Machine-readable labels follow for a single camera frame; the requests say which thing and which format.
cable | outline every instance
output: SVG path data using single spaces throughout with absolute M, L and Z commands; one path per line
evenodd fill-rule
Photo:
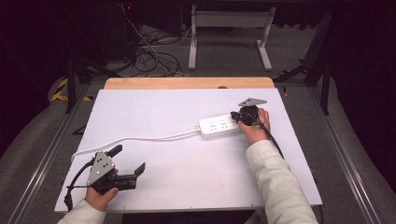
M 191 30 L 191 27 L 190 27 L 190 29 L 187 31 L 187 33 L 183 36 L 183 38 L 178 38 L 178 39 L 180 39 L 180 41 L 178 41 L 177 43 L 168 43 L 168 44 L 162 44 L 162 45 L 151 45 L 153 48 L 158 48 L 158 47 L 166 47 L 166 46 L 175 46 L 175 45 L 178 45 L 178 44 L 180 44 L 181 42 L 183 42 L 186 38 L 187 38 L 187 35 L 190 33 L 190 30 Z M 157 41 L 155 41 L 155 42 L 153 42 L 153 43 L 156 43 L 156 42 L 163 42 L 163 41 L 165 41 L 165 40 L 168 40 L 168 39 L 159 39 L 159 40 L 157 40 Z
M 101 147 L 105 147 L 105 146 L 108 146 L 110 144 L 113 144 L 113 143 L 116 143 L 116 142 L 119 142 L 119 141 L 123 141 L 123 140 L 137 140 L 137 141 L 159 141 L 159 140 L 166 140 L 166 139 L 170 140 L 170 139 L 175 138 L 175 137 L 179 137 L 179 136 L 186 135 L 186 134 L 189 134 L 189 133 L 198 133 L 200 131 L 201 130 L 197 127 L 193 131 L 189 131 L 189 132 L 185 132 L 185 133 L 177 133 L 177 134 L 172 134 L 172 135 L 163 136 L 163 137 L 122 137 L 122 138 L 113 140 L 111 142 L 105 143 L 105 144 L 103 144 L 103 145 L 101 145 L 99 147 L 91 147 L 91 148 L 80 150 L 80 151 L 78 151 L 78 152 L 76 152 L 75 154 L 72 155 L 71 162 L 73 162 L 73 159 L 79 154 L 93 152 L 93 151 L 96 151 L 97 149 L 99 149 Z
M 149 50 L 139 48 L 137 51 L 137 55 L 136 55 L 138 63 L 136 63 L 134 65 L 134 68 L 137 71 L 139 71 L 140 73 L 131 75 L 131 77 L 136 77 L 136 76 L 143 75 L 143 74 L 146 74 L 146 76 L 148 76 L 149 72 L 155 70 L 157 68 L 157 66 L 160 66 L 165 69 L 165 74 L 163 74 L 161 77 L 169 77 L 169 76 L 174 77 L 175 74 L 184 75 L 183 70 L 180 66 L 180 62 L 178 61 L 178 59 L 175 56 L 168 54 L 168 53 L 162 53 L 162 52 L 158 52 L 158 55 L 159 56 L 157 58 Z M 156 59 L 158 59 L 158 62 L 156 62 L 154 64 L 148 64 L 149 62 L 154 60 L 154 57 Z
M 87 162 L 76 174 L 76 176 L 73 178 L 72 183 L 70 186 L 67 186 L 67 193 L 66 196 L 64 196 L 64 203 L 67 206 L 67 210 L 70 212 L 73 209 L 73 199 L 72 199 L 72 190 L 76 188 L 74 185 L 78 179 L 78 177 L 84 172 L 85 169 L 88 167 L 92 166 L 94 163 L 95 158 L 93 158 L 91 161 Z
M 285 158 L 283 157 L 283 153 L 282 153 L 282 151 L 280 150 L 279 145 L 277 144 L 277 141 L 276 141 L 275 138 L 271 135 L 270 131 L 269 131 L 267 128 L 265 128 L 265 126 L 264 126 L 264 124 L 262 123 L 262 121 L 261 121 L 260 119 L 254 118 L 254 117 L 251 116 L 249 113 L 245 113 L 245 114 L 246 114 L 246 115 L 249 115 L 253 120 L 256 120 L 256 121 L 254 121 L 253 125 L 259 125 L 259 126 L 260 126 L 260 129 L 263 129 L 263 130 L 268 134 L 268 137 L 270 138 L 270 141 L 274 144 L 274 146 L 276 147 L 276 149 L 277 149 L 277 151 L 279 152 L 280 156 L 281 156 L 283 159 L 285 159 Z
M 263 123 L 260 123 L 259 125 L 260 125 L 260 128 L 263 129 L 263 130 L 268 134 L 268 136 L 270 137 L 271 142 L 272 142 L 272 143 L 274 144 L 274 146 L 276 147 L 276 149 L 277 149 L 277 151 L 279 152 L 280 156 L 281 156 L 283 159 L 285 159 L 285 158 L 283 157 L 283 153 L 282 153 L 282 151 L 280 150 L 279 145 L 277 144 L 275 138 L 271 135 L 270 131 L 269 131 L 267 128 L 265 128 L 265 126 L 264 126 Z
M 134 24 L 133 24 L 133 23 L 128 19 L 128 17 L 126 16 L 125 9 L 123 8 L 123 4 L 120 4 L 120 9 L 121 9 L 122 12 L 123 12 L 124 18 L 129 22 L 129 24 L 132 25 L 132 27 L 134 27 L 134 30 L 136 31 L 136 33 L 137 33 L 137 34 L 140 36 L 140 38 L 147 44 L 147 46 L 150 47 L 152 51 L 154 51 L 154 53 L 155 53 L 155 54 L 157 55 L 157 57 L 158 57 L 157 51 L 155 51 L 155 49 L 151 47 L 151 45 L 150 45 L 150 44 L 146 41 L 146 39 L 139 33 L 139 31 L 137 31 L 137 29 L 136 29 L 136 27 L 134 26 Z
M 109 71 L 113 72 L 113 73 L 119 73 L 119 72 L 122 72 L 122 71 L 124 71 L 125 69 L 131 67 L 133 64 L 134 64 L 134 61 L 133 61 L 133 60 L 130 60 L 128 63 L 126 63 L 125 65 L 123 65 L 123 66 L 121 66 L 121 67 L 118 67 L 118 68 L 111 68 L 111 69 L 107 68 L 107 69 L 108 69 Z M 91 70 L 91 69 L 88 69 L 88 70 L 89 70 L 90 73 L 93 74 L 93 75 L 100 76 L 100 75 L 103 74 L 103 73 L 101 73 L 101 72 L 98 72 L 97 70 Z

white power strip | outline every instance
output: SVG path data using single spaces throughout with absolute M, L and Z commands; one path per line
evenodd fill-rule
M 211 138 L 228 133 L 240 132 L 238 122 L 231 118 L 231 115 L 224 115 L 210 119 L 201 119 L 199 121 L 201 136 Z

human hand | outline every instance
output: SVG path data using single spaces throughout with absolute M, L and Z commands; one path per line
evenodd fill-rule
M 264 127 L 271 131 L 270 116 L 268 111 L 259 108 L 259 119 L 264 124 Z M 269 140 L 268 134 L 260 129 L 259 125 L 247 126 L 242 121 L 238 122 L 239 129 L 245 134 L 247 141 L 252 145 L 260 140 Z
M 105 212 L 107 210 L 107 204 L 116 197 L 119 189 L 113 188 L 106 192 L 104 195 L 100 194 L 96 189 L 92 187 L 87 188 L 87 193 L 85 195 L 85 201 L 93 207 L 94 209 Z

white table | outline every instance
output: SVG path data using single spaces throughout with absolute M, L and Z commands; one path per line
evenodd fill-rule
M 102 90 L 78 150 L 101 146 L 122 137 L 154 137 L 190 131 L 200 119 L 237 111 L 238 103 L 248 97 L 268 101 L 262 107 L 271 114 L 272 134 L 285 160 L 300 181 L 310 204 L 322 204 L 304 153 L 275 88 Z M 121 175 L 131 174 L 143 162 L 146 163 L 146 171 L 137 179 L 136 189 L 121 191 L 109 204 L 109 212 L 263 207 L 262 196 L 244 155 L 248 143 L 241 133 L 213 139 L 204 139 L 194 133 L 176 141 L 127 140 L 101 149 L 108 151 L 117 144 L 123 145 L 123 151 L 113 161 Z M 63 202 L 66 186 L 92 155 L 79 155 L 74 159 L 56 203 L 56 212 L 67 211 Z M 89 171 L 84 172 L 76 185 L 85 185 L 88 174 Z M 85 189 L 74 189 L 72 195 L 74 204 L 77 204 L 84 198 Z

yellow tape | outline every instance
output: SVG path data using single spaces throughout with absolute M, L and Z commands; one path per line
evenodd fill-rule
M 68 101 L 69 98 L 67 96 L 62 96 L 62 90 L 64 89 L 64 86 L 67 84 L 67 77 L 64 77 L 64 79 L 59 83 L 58 89 L 56 90 L 55 94 L 53 94 L 51 101 Z M 83 101 L 93 101 L 93 96 L 85 96 Z

